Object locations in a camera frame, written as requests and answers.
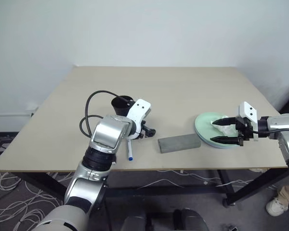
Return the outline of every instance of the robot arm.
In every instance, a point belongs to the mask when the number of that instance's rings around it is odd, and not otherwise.
[[[52,210],[34,231],[86,230],[90,213],[100,206],[104,197],[106,179],[121,141],[140,136],[150,107],[149,102],[137,100],[127,117],[107,115],[97,124],[67,188],[64,205]]]
[[[211,138],[212,141],[219,143],[243,146],[243,141],[248,141],[250,138],[254,138],[256,141],[258,137],[278,140],[279,148],[289,168],[289,114],[266,116],[257,120],[257,111],[247,102],[243,102],[239,106],[239,116],[219,119],[214,121],[213,124],[221,126],[235,124],[236,130],[238,130],[238,137],[220,136]]]

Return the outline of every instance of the green plate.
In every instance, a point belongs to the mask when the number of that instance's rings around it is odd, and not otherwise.
[[[210,138],[215,136],[224,136],[224,134],[212,126],[211,121],[221,119],[224,114],[217,112],[205,112],[197,116],[195,120],[195,130],[199,137],[207,144],[215,148],[234,148],[238,145],[235,144],[223,144],[211,141]],[[231,136],[237,136],[237,132],[234,132]]]

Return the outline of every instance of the sneaker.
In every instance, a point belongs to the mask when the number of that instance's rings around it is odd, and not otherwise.
[[[272,201],[266,204],[265,209],[271,216],[277,217],[287,211],[288,207],[281,204],[275,197]]]
[[[268,168],[250,168],[249,171],[252,172],[260,172],[260,173],[265,173],[267,170],[269,170]]]

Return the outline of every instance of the white wall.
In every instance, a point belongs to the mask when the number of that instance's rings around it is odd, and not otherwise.
[[[279,109],[289,0],[0,0],[0,113],[41,104],[73,64],[236,66]]]

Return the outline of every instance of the person's leg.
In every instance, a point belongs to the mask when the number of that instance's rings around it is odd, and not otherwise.
[[[289,185],[285,185],[278,192],[277,199],[283,205],[288,207],[289,205]]]
[[[288,210],[289,185],[285,185],[278,191],[277,197],[266,205],[266,211],[273,217],[279,216]]]

